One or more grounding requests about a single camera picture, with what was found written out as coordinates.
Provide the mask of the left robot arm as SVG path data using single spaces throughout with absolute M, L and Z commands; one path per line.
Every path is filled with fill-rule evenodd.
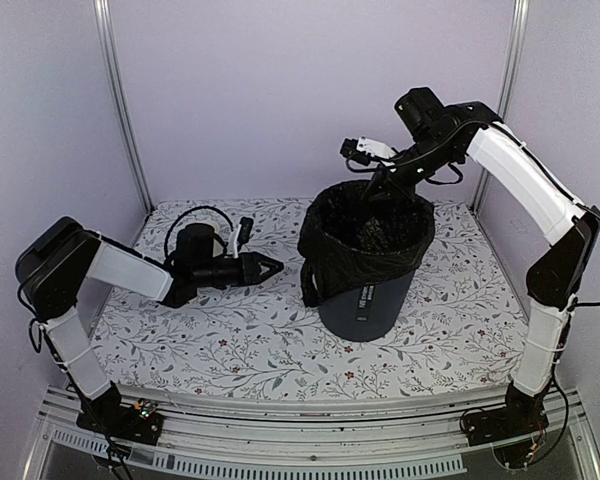
M 114 289 L 171 309 L 200 290 L 258 286 L 280 274 L 282 261 L 244 250 L 253 222 L 242 218 L 228 239 L 209 222 L 194 222 L 165 236 L 162 260 L 89 230 L 75 219 L 58 219 L 18 257 L 17 296 L 32 314 L 56 364 L 87 404 L 91 419 L 108 434 L 128 426 L 128 412 L 109 395 L 117 388 L 92 348 L 80 301 Z

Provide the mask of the dark grey trash bin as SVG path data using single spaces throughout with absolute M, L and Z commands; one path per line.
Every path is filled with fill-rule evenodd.
M 412 270 L 402 277 L 326 300 L 318 307 L 323 325 L 347 341 L 364 343 L 383 337 L 394 327 L 414 275 Z

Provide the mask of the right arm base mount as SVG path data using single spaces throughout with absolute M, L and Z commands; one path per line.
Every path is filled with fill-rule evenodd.
M 529 407 L 514 402 L 499 408 L 465 411 L 459 420 L 460 430 L 470 446 L 483 445 L 540 432 L 549 426 L 543 406 Z

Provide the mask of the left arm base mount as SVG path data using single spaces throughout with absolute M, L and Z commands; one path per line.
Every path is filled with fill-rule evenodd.
M 111 438 L 156 446 L 164 423 L 156 402 L 139 399 L 124 405 L 118 396 L 102 397 L 82 403 L 76 425 Z

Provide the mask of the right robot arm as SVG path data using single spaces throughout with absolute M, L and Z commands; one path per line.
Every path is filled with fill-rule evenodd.
M 504 435 L 517 436 L 534 422 L 566 347 L 572 316 L 583 304 L 578 291 L 600 231 L 600 211 L 574 194 L 481 101 L 445 104 L 430 88 L 416 87 L 395 102 L 394 110 L 411 135 L 410 146 L 398 150 L 368 136 L 353 142 L 353 160 L 373 174 L 369 198 L 405 193 L 432 182 L 445 167 L 470 162 L 506 196 L 493 211 L 513 207 L 539 244 L 523 280 L 524 347 L 496 421 Z

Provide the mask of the black plastic trash bag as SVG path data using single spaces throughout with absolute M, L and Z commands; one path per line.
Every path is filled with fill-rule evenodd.
M 332 185 L 307 208 L 297 244 L 305 306 L 420 267 L 435 235 L 434 205 L 418 195 L 365 200 L 366 187 L 364 180 Z

